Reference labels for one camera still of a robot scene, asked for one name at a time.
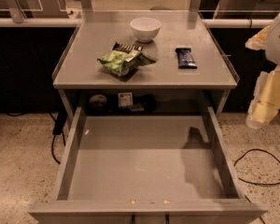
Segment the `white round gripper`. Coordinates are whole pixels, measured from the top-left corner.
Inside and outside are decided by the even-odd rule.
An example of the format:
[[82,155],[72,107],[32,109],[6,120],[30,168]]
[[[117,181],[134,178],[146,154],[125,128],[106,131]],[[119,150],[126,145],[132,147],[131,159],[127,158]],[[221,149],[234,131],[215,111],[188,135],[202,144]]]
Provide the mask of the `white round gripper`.
[[[270,26],[266,26],[250,37],[245,46],[252,50],[266,49],[269,28]],[[280,108],[280,65],[277,65],[270,74],[260,73],[253,95],[245,124],[252,129],[262,129],[276,116],[276,108]]]

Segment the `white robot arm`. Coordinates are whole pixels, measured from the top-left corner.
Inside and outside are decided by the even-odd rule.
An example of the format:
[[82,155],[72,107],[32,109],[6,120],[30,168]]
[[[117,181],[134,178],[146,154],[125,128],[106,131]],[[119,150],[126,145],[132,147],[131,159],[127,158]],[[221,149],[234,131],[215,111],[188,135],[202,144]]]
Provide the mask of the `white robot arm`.
[[261,72],[247,111],[245,123],[252,129],[267,126],[280,110],[280,13],[272,23],[252,36],[245,46],[265,50],[268,61],[276,64],[270,73]]

